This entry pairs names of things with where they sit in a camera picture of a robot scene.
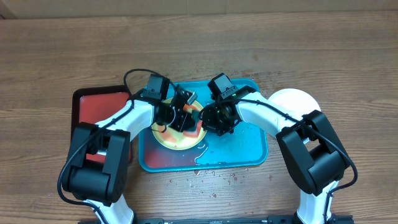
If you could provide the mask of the yellow-green plate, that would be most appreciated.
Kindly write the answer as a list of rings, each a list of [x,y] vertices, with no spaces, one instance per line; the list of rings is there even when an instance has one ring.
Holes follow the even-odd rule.
[[[206,135],[206,131],[201,126],[202,121],[197,122],[196,128],[193,131],[183,131],[182,133],[167,128],[164,132],[165,126],[154,123],[151,126],[152,133],[155,139],[168,149],[181,151],[190,149],[196,146]]]

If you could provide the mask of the white plate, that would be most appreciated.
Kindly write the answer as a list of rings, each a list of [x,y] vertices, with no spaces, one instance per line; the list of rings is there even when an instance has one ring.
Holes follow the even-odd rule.
[[[292,112],[290,115],[295,116],[296,119],[302,119],[303,115],[314,110],[321,111],[320,105],[314,97],[295,88],[279,90],[269,97],[269,101]]]

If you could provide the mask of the red sponge with green pad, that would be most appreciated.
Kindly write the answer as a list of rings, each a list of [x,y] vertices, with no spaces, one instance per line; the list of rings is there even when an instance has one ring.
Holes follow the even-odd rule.
[[[192,104],[192,105],[184,105],[183,110],[187,113],[190,113],[192,115],[192,118],[196,121],[199,122],[199,113],[203,109],[201,104]]]

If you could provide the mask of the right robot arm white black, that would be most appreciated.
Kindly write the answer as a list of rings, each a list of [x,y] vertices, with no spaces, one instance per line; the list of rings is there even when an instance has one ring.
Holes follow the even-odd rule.
[[[300,203],[292,215],[270,215],[266,223],[353,223],[349,215],[331,212],[334,193],[345,170],[354,167],[332,125],[306,92],[285,90],[299,97],[283,107],[250,86],[238,88],[223,73],[209,83],[213,103],[198,115],[203,129],[222,136],[240,122],[253,124],[276,138],[285,166],[300,189]]]

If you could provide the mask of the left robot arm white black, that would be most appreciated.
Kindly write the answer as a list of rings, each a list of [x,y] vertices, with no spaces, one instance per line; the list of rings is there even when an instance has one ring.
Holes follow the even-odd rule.
[[[90,207],[98,223],[134,223],[123,196],[131,141],[154,123],[181,133],[195,128],[195,118],[183,107],[196,99],[195,92],[152,71],[147,86],[131,93],[114,115],[96,124],[79,123],[57,180],[60,198]]]

